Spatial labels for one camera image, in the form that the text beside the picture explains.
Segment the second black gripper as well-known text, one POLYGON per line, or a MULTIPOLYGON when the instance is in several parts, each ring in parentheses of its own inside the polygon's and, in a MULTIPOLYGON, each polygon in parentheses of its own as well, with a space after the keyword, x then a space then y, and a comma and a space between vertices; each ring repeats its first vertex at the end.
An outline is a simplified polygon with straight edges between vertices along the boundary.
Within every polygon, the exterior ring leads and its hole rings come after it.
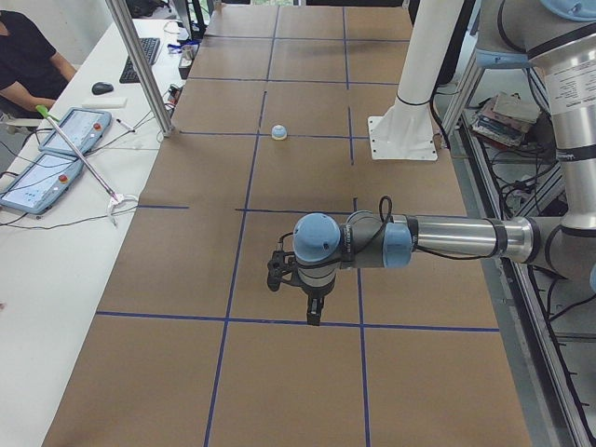
POLYGON ((289 251, 275 250, 267 263, 266 284, 270 291, 278 291, 282 283, 300 288, 308 295, 306 322, 311 326, 319 326, 323 309, 323 296, 332 292, 332 284, 329 283, 321 287, 306 284, 299 276, 298 264, 294 254, 289 251))

